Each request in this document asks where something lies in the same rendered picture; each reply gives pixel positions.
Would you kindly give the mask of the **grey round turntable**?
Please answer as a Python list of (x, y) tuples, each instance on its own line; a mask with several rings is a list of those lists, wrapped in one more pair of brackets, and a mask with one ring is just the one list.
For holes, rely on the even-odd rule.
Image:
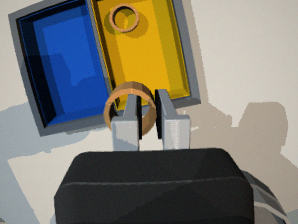
[(255, 224), (298, 224), (298, 209), (285, 213), (268, 186), (247, 171), (241, 170), (241, 172), (254, 189)]

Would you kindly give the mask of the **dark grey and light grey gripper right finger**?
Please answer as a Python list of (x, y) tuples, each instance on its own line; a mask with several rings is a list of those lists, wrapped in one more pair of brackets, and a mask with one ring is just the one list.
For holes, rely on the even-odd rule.
[(166, 89), (155, 89), (156, 129), (163, 150), (190, 149), (191, 119), (178, 115)]

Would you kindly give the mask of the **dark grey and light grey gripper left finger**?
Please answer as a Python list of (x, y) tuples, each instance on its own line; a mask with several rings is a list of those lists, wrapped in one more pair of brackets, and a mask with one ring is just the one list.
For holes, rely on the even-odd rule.
[(112, 118), (111, 131), (113, 151), (140, 151), (139, 140), (142, 140), (141, 96), (128, 94), (124, 114)]

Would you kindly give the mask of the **bronze bushing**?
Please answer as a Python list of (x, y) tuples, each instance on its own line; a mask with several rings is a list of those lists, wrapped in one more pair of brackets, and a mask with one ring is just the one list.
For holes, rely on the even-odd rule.
[(147, 134), (152, 127), (155, 124), (156, 121), (156, 105), (154, 96), (151, 93), (150, 89), (146, 87), (144, 84), (135, 82), (135, 81), (129, 81), (124, 82), (120, 85), (118, 85), (111, 95), (109, 96), (104, 109), (104, 118), (105, 123), (111, 130), (111, 120), (114, 116), (119, 116), (117, 112), (114, 109), (114, 100), (121, 95), (124, 94), (135, 94), (138, 96), (141, 96), (143, 99), (145, 99), (148, 103), (149, 111), (147, 114), (142, 118), (142, 136)]
[[(127, 28), (127, 29), (121, 29), (121, 28), (118, 28), (116, 23), (115, 23), (115, 16), (116, 14), (120, 11), (120, 10), (123, 10), (123, 9), (129, 9), (129, 10), (132, 10), (135, 15), (136, 15), (136, 20), (135, 20), (135, 23), (130, 27), (130, 28)], [(115, 6), (112, 10), (111, 10), (111, 13), (109, 15), (109, 21), (112, 25), (112, 27), (114, 29), (116, 29), (117, 31), (120, 31), (120, 32), (130, 32), (131, 30), (133, 31), (137, 26), (138, 26), (138, 23), (139, 23), (139, 14), (137, 12), (137, 9), (135, 7), (133, 7), (132, 5), (130, 4), (127, 4), (127, 3), (123, 3), (123, 4), (119, 4), (117, 6)]]

